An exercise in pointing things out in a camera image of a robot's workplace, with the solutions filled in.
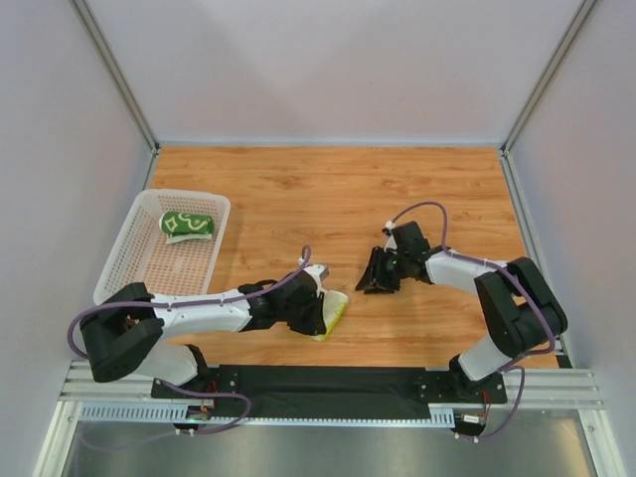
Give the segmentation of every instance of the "green cloth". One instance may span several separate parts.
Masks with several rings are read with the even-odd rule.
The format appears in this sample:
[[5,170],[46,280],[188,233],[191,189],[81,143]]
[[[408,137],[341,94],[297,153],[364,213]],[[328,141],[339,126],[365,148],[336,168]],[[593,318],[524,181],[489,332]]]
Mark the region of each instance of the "green cloth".
[[211,239],[215,231],[212,217],[169,211],[159,220],[161,231],[168,235],[167,243],[188,239]]

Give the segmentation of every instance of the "green and white towel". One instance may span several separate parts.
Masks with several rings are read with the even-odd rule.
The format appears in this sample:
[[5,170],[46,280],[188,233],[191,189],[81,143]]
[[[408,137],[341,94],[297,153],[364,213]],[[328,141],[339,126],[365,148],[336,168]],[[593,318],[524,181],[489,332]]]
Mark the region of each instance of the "green and white towel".
[[212,239],[215,223],[212,217],[184,212],[166,212],[159,219],[159,227],[167,234],[166,243],[189,239]]

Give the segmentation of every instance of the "wooden table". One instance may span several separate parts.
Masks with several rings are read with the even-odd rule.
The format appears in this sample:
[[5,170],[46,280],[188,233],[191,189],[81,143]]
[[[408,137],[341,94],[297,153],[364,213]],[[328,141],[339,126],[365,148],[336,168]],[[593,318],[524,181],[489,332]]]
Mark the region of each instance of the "wooden table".
[[[486,333],[475,296],[413,280],[394,295],[353,293],[371,248],[385,242],[385,222],[415,202],[445,204],[449,244],[462,252],[504,260],[524,254],[494,149],[165,147],[152,186],[232,202],[211,293],[281,278],[305,244],[313,262],[329,264],[324,286],[352,293],[322,343],[282,324],[175,340],[199,346],[209,363],[433,367],[471,347]],[[439,211],[418,209],[404,219],[439,243]],[[555,368],[557,361],[525,364]]]

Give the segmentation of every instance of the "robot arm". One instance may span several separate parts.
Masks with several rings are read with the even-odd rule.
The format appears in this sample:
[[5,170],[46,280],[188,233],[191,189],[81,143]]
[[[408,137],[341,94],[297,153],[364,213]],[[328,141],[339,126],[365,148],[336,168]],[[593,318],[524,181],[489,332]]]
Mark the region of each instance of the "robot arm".
[[[474,263],[454,250],[431,247],[415,222],[384,229],[387,245],[372,250],[356,290],[395,293],[404,278],[449,285],[479,297],[488,334],[473,348],[454,357],[451,371],[467,385],[481,382],[502,367],[544,343],[548,336],[528,303],[518,304],[516,288],[490,261]],[[537,266],[526,257],[494,262],[521,283],[546,318],[553,334],[567,328],[567,319]]]
[[80,322],[93,378],[108,383],[135,373],[186,384],[207,371],[203,355],[192,345],[163,341],[186,334],[245,332],[284,322],[292,331],[324,339],[349,301],[344,293],[322,287],[328,274],[326,265],[307,265],[278,283],[263,280],[200,296],[151,294],[143,283],[131,283],[107,303],[154,306],[103,310]]

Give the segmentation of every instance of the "plastic basket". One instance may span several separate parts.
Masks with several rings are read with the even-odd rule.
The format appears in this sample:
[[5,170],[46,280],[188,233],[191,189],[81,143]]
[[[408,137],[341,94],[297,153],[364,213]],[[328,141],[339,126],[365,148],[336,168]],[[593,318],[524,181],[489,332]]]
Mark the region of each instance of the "plastic basket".
[[[212,239],[167,244],[159,229],[159,219],[167,211],[211,216],[215,222]],[[110,251],[92,296],[95,304],[135,281],[143,281],[151,293],[207,293],[229,215],[230,201],[224,196],[172,189],[143,191]]]

